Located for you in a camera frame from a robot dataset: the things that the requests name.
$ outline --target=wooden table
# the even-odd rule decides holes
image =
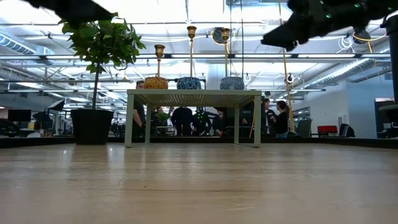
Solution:
[[[261,143],[261,91],[259,90],[128,90],[124,145],[132,147],[134,100],[147,105],[145,143],[150,143],[150,111],[157,106],[216,106],[234,108],[234,126],[239,127],[240,107],[254,101],[254,147]],[[239,144],[239,128],[234,129]]]

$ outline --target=computer monitor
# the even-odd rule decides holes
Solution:
[[[9,121],[31,121],[32,111],[31,110],[8,110]]]

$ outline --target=black planter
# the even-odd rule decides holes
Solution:
[[[73,135],[79,145],[104,145],[113,119],[112,111],[73,110]]]

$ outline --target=green leaves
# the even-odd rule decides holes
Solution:
[[[71,28],[70,28],[69,23],[64,24],[62,27],[62,33],[66,34],[66,33],[69,33],[70,31],[71,31]]]
[[[80,30],[80,37],[85,39],[89,37],[94,37],[98,32],[97,27],[86,27]]]
[[[67,21],[60,21],[63,24],[62,32],[71,33],[70,46],[80,60],[91,62],[86,67],[90,73],[101,74],[107,71],[103,64],[113,62],[118,70],[127,69],[129,63],[134,63],[139,55],[139,49],[145,49],[131,24],[125,19],[123,23],[112,23],[111,20],[86,22],[71,26]]]

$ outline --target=potted plant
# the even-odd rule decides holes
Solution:
[[[112,20],[84,22],[81,24],[60,21],[62,32],[70,34],[73,42],[70,46],[80,60],[91,62],[86,70],[95,73],[93,105],[90,110],[72,110],[73,134],[77,144],[106,144],[113,112],[96,110],[98,78],[103,72],[103,65],[113,62],[114,68],[125,70],[129,63],[136,61],[138,49],[145,45],[140,41],[132,25],[115,23]]]

